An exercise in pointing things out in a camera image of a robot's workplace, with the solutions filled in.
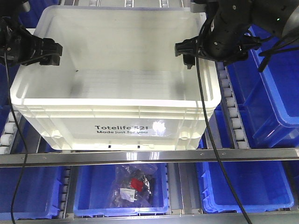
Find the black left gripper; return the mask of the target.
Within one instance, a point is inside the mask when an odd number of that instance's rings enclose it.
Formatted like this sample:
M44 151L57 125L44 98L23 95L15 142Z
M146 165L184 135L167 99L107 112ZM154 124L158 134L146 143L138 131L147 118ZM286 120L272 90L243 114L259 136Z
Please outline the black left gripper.
M63 46L51 38L39 38L9 17L0 19L0 63L2 65L60 65Z

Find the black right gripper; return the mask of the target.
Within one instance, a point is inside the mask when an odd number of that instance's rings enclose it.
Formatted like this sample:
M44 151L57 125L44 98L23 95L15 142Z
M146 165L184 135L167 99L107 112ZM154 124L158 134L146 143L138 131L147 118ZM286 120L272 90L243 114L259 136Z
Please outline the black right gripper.
M219 4L215 14L208 15L198 37L175 44L175 56L183 55L188 70L196 65L196 56L225 65L246 60L248 49L243 40L252 22L251 12L251 4Z

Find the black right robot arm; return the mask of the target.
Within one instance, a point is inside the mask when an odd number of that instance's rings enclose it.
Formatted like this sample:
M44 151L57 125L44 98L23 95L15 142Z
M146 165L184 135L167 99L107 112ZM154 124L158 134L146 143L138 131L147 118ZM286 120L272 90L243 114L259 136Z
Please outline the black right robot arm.
M175 55L183 56L190 69L202 58L230 65L247 60L251 49L278 41L259 53L262 72L271 57L299 49L299 2L297 0L196 0L205 5L207 19L199 34L175 44Z

